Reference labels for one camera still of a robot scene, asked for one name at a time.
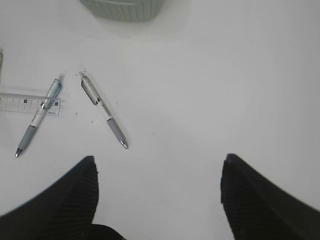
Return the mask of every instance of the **clear plastic ruler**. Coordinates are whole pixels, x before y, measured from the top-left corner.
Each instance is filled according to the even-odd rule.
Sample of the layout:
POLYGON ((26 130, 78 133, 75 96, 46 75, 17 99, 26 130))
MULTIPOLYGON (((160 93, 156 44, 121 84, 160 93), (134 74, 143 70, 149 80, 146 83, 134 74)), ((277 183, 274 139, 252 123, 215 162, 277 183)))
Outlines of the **clear plastic ruler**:
MULTIPOLYGON (((41 108, 41 103, 47 99, 50 98, 0 92, 0 112, 35 114, 41 108)), ((59 98, 51 98, 51 100, 53 102, 51 107, 46 111, 46 114, 59 116, 61 100, 59 98)))

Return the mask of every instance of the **white surface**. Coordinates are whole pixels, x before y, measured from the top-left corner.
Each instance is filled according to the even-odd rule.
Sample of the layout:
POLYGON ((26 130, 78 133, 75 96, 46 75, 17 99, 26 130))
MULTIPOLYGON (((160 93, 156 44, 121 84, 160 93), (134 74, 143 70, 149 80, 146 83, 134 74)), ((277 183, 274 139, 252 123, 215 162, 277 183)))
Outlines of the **white surface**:
POLYGON ((155 20, 97 19, 77 0, 2 0, 0 91, 45 94, 60 116, 14 158, 32 115, 0 113, 0 215, 94 155, 95 223, 129 240, 233 239, 227 153, 320 209, 319 1, 167 0, 155 20), (83 64, 128 138, 75 76, 83 64))

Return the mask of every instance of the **gray basket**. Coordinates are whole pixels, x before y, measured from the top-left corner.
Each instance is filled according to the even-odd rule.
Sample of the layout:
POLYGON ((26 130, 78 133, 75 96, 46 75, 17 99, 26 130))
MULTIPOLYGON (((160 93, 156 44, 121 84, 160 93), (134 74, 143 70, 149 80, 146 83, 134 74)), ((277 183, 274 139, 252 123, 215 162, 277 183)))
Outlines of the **gray basket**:
POLYGON ((144 22, 154 18, 164 0, 80 0, 94 15, 114 20, 144 22))

